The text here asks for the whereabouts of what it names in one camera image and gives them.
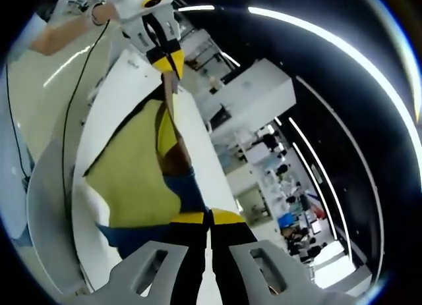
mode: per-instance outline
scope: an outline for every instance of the white cabinet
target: white cabinet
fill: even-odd
[[[231,193],[236,197],[240,193],[250,189],[258,183],[253,168],[249,163],[244,164],[242,167],[237,168],[227,176],[227,181],[230,185]]]

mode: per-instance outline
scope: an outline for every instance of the floor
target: floor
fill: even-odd
[[[28,50],[19,61],[10,65],[13,115],[35,161],[54,136],[63,135],[66,104],[81,72],[88,46],[95,42],[101,29],[93,29],[51,57]],[[111,40],[119,38],[117,33],[117,26],[112,24],[93,51],[69,113],[70,124],[78,124],[87,114],[85,95],[106,69],[108,56],[105,54],[108,54]],[[78,131],[75,128],[67,131],[67,158],[70,160],[76,154]],[[60,301],[62,295],[51,284],[35,250],[32,247],[16,249],[40,285]]]

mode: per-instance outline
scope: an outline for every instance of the human arm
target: human arm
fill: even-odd
[[[92,11],[92,16],[98,25],[119,18],[114,5],[111,3],[96,6]],[[85,14],[56,28],[47,25],[43,32],[30,44],[30,49],[46,56],[53,55],[85,34],[91,27],[92,25],[87,21]]]

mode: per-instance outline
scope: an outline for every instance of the yellow panel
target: yellow panel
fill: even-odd
[[[164,182],[156,156],[155,121],[162,102],[150,100],[109,143],[86,177],[110,208],[109,225],[167,225],[181,202]]]
[[[202,224],[204,213],[181,213],[171,220],[172,223]]]
[[[185,63],[185,54],[182,49],[171,53],[171,58],[173,58],[174,64],[179,74],[179,78],[183,77],[183,64]]]
[[[162,57],[160,60],[156,61],[152,65],[161,72],[173,71],[173,68],[171,67],[171,64],[169,63],[166,57]]]
[[[160,123],[160,128],[158,129],[157,148],[160,156],[164,158],[166,153],[172,149],[176,143],[177,139],[174,133],[173,124],[171,123],[169,110],[166,108]]]
[[[233,213],[232,211],[224,211],[222,209],[213,208],[211,209],[212,215],[214,216],[214,224],[215,225],[223,225],[223,224],[236,224],[236,223],[244,223],[245,220]]]

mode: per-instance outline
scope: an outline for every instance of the gray plastic part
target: gray plastic part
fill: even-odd
[[[132,44],[143,54],[155,48],[156,44],[151,40],[145,30],[142,17],[147,14],[153,14],[160,23],[167,41],[177,39],[180,40],[179,23],[174,18],[173,7],[164,5],[163,7],[154,8],[138,14],[130,19],[122,20],[123,31],[129,35]]]
[[[171,294],[180,265],[187,252],[186,246],[164,244],[150,241],[115,266],[110,273],[109,282],[90,295],[75,297],[66,305],[169,305]],[[166,253],[148,296],[136,293],[139,286],[149,282],[148,270],[158,252]]]
[[[241,272],[250,305],[355,304],[355,299],[348,295],[326,292],[316,286],[303,264],[268,240],[231,246],[230,250]],[[267,260],[266,265],[284,286],[280,294],[271,294],[253,258],[252,254],[256,253]]]

